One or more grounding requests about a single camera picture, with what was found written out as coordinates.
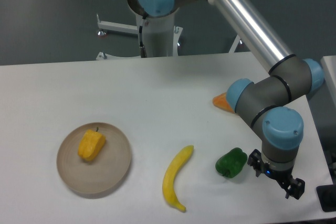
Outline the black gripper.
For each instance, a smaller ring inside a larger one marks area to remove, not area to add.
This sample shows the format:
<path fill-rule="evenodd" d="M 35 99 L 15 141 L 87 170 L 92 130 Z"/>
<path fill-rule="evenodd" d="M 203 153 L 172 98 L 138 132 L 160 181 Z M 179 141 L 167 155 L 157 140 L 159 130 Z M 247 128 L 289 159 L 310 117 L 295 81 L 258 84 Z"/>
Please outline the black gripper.
<path fill-rule="evenodd" d="M 292 176 L 293 162 L 263 162 L 261 152 L 254 149 L 248 156 L 247 165 L 254 169 L 256 177 L 259 177 L 260 174 L 265 174 L 268 178 L 275 180 L 279 185 L 284 185 L 286 199 L 289 197 L 300 199 L 305 192 L 305 181 L 300 178 L 294 179 Z"/>

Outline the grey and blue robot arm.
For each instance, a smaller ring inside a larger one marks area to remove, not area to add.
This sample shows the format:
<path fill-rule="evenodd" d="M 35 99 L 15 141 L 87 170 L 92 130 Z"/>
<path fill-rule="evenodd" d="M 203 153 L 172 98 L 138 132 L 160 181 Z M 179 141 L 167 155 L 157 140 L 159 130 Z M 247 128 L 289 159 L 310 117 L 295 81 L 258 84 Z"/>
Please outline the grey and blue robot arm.
<path fill-rule="evenodd" d="M 138 15 L 136 34 L 142 58 L 174 54 L 173 25 L 164 20 L 194 1 L 128 0 Z M 262 141 L 261 150 L 254 150 L 247 163 L 257 175 L 275 180 L 287 197 L 299 199 L 305 182 L 291 173 L 303 138 L 303 120 L 287 104 L 319 88 L 324 81 L 323 70 L 312 59 L 299 59 L 249 0 L 207 1 L 218 8 L 269 74 L 258 83 L 237 80 L 226 94 L 229 107 Z"/>

